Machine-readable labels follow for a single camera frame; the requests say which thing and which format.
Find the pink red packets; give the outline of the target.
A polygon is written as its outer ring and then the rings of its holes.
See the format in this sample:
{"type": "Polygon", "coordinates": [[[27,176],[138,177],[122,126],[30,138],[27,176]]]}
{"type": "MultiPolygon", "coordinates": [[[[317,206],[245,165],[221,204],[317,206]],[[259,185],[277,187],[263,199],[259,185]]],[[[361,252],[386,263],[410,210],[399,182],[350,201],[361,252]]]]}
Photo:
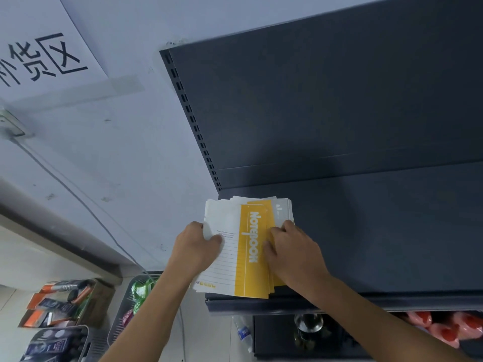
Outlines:
{"type": "Polygon", "coordinates": [[[406,311],[398,317],[453,348],[461,348],[464,341],[483,340],[482,312],[406,311]]]}

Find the clear plastic water bottle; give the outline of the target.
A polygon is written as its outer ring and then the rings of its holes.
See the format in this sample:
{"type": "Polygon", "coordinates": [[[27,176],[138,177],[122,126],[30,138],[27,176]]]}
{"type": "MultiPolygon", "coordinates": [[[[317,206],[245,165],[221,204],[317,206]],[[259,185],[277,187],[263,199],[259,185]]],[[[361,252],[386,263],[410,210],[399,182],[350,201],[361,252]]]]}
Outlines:
{"type": "Polygon", "coordinates": [[[239,341],[246,347],[249,353],[253,353],[254,341],[245,318],[240,315],[235,315],[232,316],[232,321],[237,330],[239,341]]]}

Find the person's left hand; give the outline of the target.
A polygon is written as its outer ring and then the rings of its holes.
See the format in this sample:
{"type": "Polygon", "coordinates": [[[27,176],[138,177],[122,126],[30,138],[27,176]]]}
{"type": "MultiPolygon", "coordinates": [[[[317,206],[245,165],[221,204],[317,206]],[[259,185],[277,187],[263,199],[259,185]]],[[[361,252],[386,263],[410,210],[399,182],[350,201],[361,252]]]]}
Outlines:
{"type": "Polygon", "coordinates": [[[175,286],[189,286],[218,257],[220,248],[205,248],[203,224],[191,222],[176,237],[162,279],[175,286]]]}

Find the stack of yellow white notebooks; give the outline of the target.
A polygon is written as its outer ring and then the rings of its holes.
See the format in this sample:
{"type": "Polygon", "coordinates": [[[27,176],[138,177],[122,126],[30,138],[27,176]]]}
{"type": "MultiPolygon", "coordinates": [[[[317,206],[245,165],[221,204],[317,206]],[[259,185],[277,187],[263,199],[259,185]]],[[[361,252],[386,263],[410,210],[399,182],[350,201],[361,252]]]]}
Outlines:
{"type": "Polygon", "coordinates": [[[263,243],[274,243],[270,232],[284,221],[293,220],[288,198],[265,199],[233,196],[206,201],[203,237],[222,237],[215,261],[192,282],[196,292],[225,296],[268,299],[275,287],[285,283],[269,270],[263,243]]]}

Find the person's right hand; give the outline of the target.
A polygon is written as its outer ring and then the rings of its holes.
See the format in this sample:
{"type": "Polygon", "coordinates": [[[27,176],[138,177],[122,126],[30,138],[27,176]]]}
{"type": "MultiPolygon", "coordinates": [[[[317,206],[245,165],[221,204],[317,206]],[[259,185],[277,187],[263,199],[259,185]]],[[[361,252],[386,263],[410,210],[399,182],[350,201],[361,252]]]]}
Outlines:
{"type": "Polygon", "coordinates": [[[270,233],[279,260],[269,269],[307,300],[320,297],[331,275],[318,244],[290,220],[272,227],[270,233]]]}

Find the white wall socket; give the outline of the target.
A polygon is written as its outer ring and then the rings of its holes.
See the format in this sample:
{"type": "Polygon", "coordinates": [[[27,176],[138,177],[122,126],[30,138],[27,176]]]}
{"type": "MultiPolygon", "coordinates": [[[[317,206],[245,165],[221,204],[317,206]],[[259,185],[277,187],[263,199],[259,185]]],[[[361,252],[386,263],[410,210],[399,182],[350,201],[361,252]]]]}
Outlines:
{"type": "Polygon", "coordinates": [[[18,140],[30,139],[35,134],[19,121],[8,110],[0,107],[0,139],[18,140]]]}

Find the orange blister pack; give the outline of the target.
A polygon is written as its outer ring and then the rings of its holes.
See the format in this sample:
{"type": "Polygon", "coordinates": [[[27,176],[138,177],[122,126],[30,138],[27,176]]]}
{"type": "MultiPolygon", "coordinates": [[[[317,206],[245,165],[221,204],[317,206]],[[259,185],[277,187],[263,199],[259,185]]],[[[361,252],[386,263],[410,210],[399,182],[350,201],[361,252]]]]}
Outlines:
{"type": "Polygon", "coordinates": [[[22,316],[19,328],[51,328],[75,326],[77,319],[58,311],[43,309],[28,309],[22,316]]]}
{"type": "Polygon", "coordinates": [[[80,294],[84,289],[94,285],[92,280],[64,280],[58,282],[47,283],[41,287],[40,293],[55,292],[76,292],[80,294]]]}
{"type": "Polygon", "coordinates": [[[79,305],[74,302],[75,298],[70,294],[71,292],[34,293],[26,309],[60,312],[72,316],[78,311],[79,305]]]}

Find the grey slotted plastic basket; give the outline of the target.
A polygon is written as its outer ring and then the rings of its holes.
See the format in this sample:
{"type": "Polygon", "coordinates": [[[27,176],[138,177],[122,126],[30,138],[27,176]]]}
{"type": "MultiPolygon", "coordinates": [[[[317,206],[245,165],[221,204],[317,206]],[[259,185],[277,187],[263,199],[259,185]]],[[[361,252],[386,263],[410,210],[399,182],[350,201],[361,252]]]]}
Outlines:
{"type": "Polygon", "coordinates": [[[134,302],[131,297],[131,286],[133,285],[133,283],[137,280],[147,280],[147,279],[156,279],[157,281],[161,274],[162,272],[160,273],[149,272],[148,274],[141,274],[139,276],[134,277],[132,280],[130,280],[124,292],[124,296],[122,297],[116,317],[112,322],[110,331],[107,336],[107,344],[109,347],[115,342],[115,340],[122,333],[122,331],[124,331],[125,326],[129,323],[129,321],[134,316],[132,312],[134,302]]]}

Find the person's left forearm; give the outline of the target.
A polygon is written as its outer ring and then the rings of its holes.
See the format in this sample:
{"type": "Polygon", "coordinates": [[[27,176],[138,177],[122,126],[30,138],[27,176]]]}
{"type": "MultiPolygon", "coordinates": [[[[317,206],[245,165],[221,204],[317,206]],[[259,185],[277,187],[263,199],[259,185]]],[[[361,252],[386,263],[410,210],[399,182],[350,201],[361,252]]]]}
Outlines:
{"type": "Polygon", "coordinates": [[[99,362],[159,362],[174,319],[197,271],[170,264],[139,311],[99,362]]]}

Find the person's right forearm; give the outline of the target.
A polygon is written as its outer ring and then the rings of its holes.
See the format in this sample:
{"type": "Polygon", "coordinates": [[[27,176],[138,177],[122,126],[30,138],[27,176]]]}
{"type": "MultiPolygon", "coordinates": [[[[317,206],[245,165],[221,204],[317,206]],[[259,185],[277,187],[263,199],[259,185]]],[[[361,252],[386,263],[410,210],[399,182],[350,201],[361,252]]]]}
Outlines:
{"type": "Polygon", "coordinates": [[[302,275],[285,282],[339,323],[376,362],[475,362],[372,304],[333,276],[302,275]]]}

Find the clear glass ball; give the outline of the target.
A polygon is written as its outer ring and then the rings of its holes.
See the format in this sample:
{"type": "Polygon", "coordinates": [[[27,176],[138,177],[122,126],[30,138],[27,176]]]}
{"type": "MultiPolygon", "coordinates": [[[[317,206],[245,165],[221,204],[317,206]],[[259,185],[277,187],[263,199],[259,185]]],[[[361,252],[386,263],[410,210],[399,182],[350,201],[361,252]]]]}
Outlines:
{"type": "Polygon", "coordinates": [[[306,334],[315,334],[320,332],[324,327],[324,319],[322,314],[296,314],[294,323],[297,329],[306,334]]]}

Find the white paper sign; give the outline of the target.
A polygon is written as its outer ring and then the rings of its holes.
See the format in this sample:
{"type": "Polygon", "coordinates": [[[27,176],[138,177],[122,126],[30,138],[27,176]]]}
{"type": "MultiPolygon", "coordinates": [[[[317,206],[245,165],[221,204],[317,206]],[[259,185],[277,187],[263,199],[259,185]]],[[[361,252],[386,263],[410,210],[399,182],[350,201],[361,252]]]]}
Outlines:
{"type": "Polygon", "coordinates": [[[0,99],[107,79],[60,0],[0,0],[0,99]]]}

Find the green shiny packet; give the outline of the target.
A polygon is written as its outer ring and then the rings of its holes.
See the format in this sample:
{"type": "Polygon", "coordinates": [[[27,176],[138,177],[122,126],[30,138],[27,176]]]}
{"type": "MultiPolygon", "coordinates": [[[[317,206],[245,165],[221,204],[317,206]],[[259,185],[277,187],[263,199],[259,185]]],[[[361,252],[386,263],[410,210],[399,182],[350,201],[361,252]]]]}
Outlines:
{"type": "Polygon", "coordinates": [[[151,293],[155,284],[156,279],[137,280],[133,283],[131,286],[131,297],[134,302],[132,308],[133,315],[138,312],[148,295],[151,293]]]}

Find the brown cardboard box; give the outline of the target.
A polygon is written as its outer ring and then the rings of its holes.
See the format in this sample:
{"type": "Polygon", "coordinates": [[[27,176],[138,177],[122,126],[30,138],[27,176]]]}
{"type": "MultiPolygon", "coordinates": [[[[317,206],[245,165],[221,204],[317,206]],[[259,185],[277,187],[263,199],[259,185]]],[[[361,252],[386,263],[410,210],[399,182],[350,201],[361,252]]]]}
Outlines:
{"type": "Polygon", "coordinates": [[[71,292],[74,302],[79,305],[78,311],[72,315],[77,319],[75,326],[88,326],[101,328],[106,319],[108,307],[114,295],[114,288],[97,279],[92,280],[94,285],[77,294],[71,292]]]}

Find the dark blue packets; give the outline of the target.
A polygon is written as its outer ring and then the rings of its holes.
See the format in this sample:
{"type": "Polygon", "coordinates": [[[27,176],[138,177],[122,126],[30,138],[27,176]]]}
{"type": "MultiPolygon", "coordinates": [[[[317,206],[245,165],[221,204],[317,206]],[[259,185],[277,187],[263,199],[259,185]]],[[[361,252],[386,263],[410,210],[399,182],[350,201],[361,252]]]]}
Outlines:
{"type": "Polygon", "coordinates": [[[20,362],[78,362],[86,340],[80,329],[46,330],[30,341],[20,362]]]}

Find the dark grey metal shelf unit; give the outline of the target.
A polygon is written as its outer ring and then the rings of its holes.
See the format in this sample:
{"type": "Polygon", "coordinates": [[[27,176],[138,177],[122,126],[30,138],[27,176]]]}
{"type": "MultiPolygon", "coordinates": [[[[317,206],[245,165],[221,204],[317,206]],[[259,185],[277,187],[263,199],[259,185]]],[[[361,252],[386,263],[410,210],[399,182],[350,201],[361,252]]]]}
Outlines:
{"type": "Polygon", "coordinates": [[[291,199],[330,273],[386,310],[483,316],[483,0],[159,53],[221,199],[291,199]]]}

